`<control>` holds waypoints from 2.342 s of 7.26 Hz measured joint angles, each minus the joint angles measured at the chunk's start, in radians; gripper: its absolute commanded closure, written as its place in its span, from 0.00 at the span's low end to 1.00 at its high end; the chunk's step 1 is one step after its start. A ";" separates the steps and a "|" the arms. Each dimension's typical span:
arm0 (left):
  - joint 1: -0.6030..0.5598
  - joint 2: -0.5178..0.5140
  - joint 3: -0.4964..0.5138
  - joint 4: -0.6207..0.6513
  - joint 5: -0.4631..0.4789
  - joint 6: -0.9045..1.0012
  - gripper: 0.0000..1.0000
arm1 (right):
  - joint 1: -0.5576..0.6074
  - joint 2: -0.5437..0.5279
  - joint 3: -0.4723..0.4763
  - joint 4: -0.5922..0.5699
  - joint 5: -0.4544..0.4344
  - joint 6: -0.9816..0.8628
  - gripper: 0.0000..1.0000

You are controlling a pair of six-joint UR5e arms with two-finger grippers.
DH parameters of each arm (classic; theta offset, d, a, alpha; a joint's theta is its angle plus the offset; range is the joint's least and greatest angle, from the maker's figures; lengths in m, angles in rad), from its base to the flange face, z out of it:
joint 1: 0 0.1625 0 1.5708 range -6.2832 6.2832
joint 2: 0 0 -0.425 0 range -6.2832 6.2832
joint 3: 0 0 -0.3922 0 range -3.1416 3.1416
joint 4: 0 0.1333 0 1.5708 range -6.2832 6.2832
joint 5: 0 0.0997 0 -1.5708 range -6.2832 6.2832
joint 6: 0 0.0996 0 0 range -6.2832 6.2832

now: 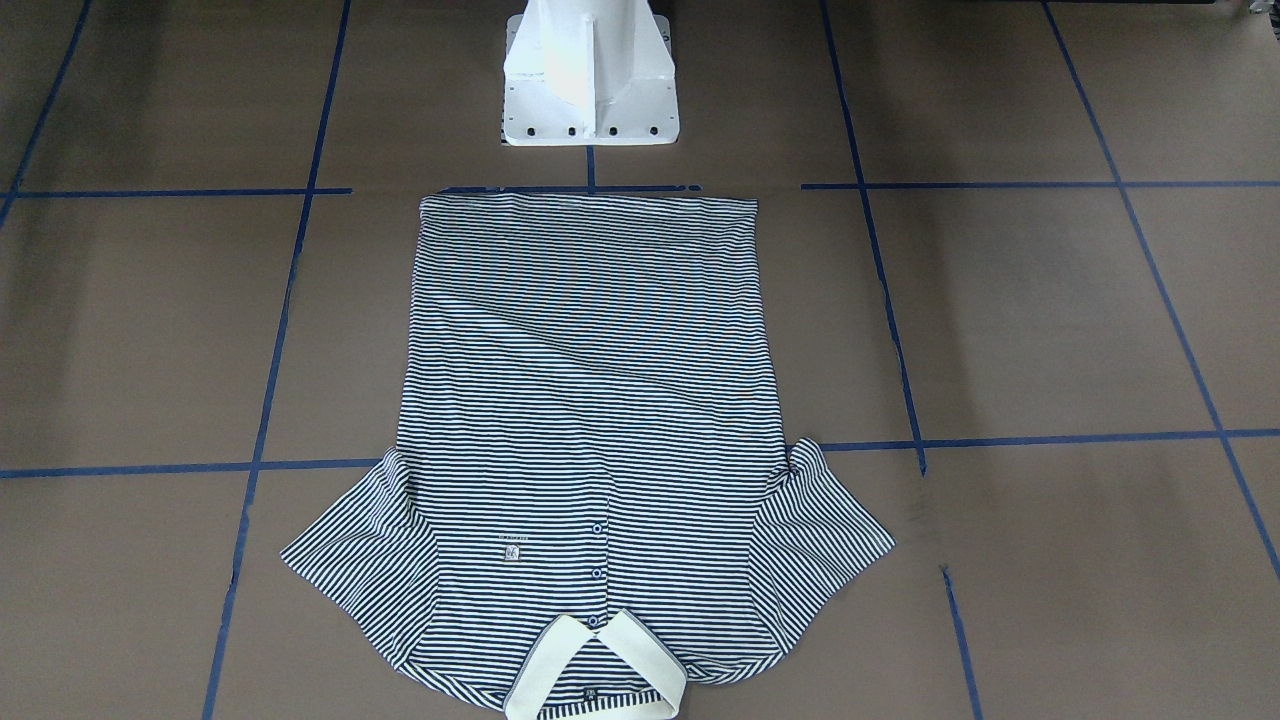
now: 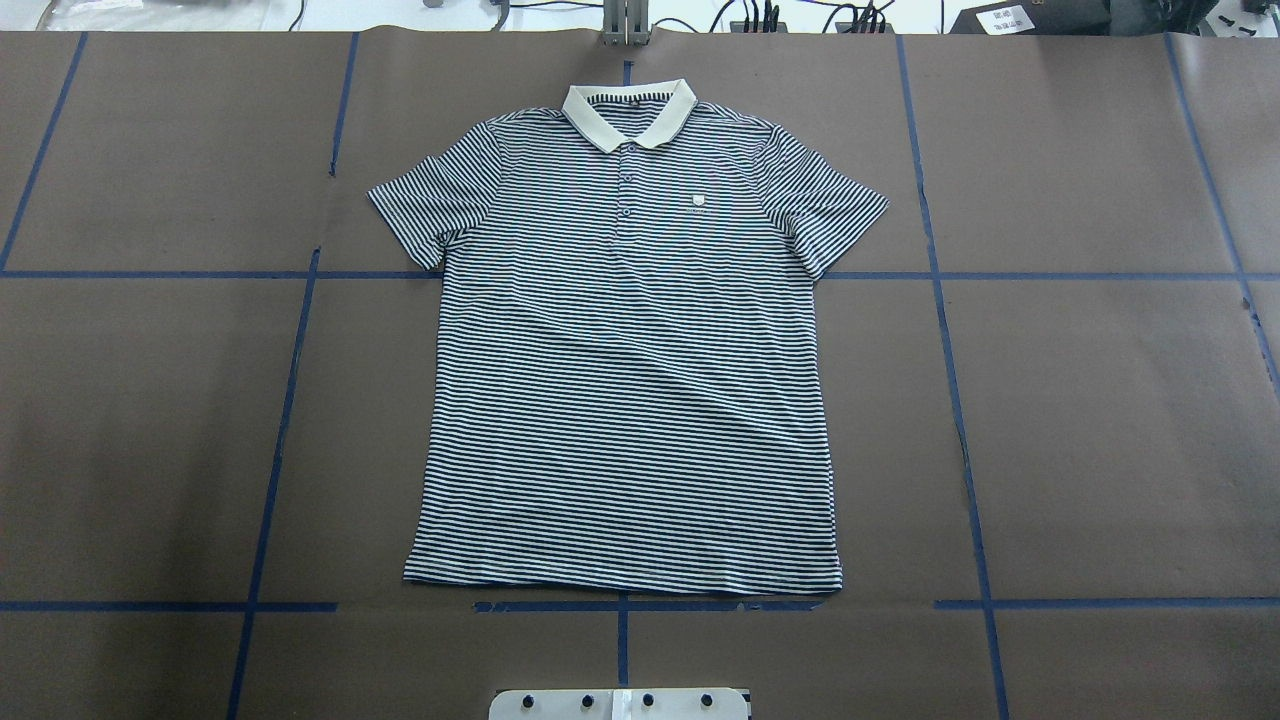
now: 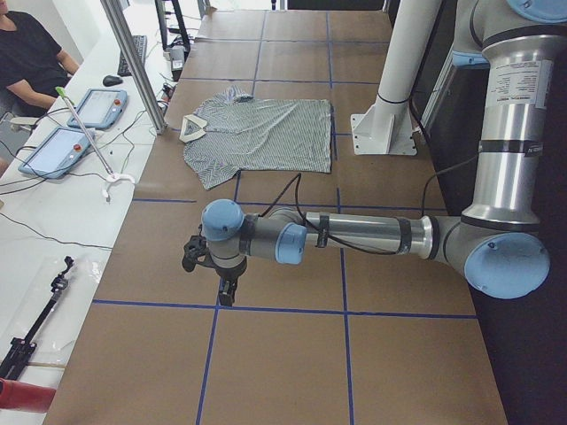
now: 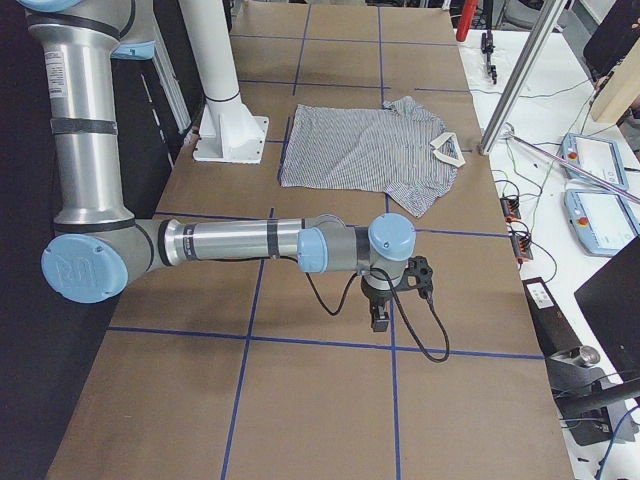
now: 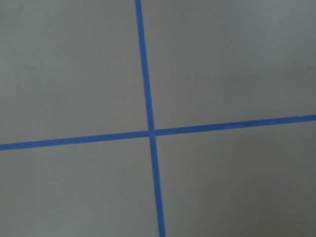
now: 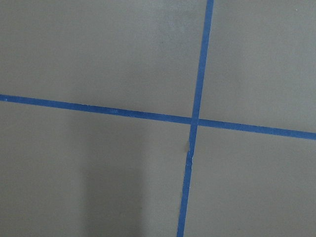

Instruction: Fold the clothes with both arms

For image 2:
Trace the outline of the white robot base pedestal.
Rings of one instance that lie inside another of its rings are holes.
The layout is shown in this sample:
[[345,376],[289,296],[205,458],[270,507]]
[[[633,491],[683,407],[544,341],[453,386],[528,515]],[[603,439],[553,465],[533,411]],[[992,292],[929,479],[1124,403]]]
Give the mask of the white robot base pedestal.
[[489,719],[750,719],[748,691],[730,687],[511,689]]

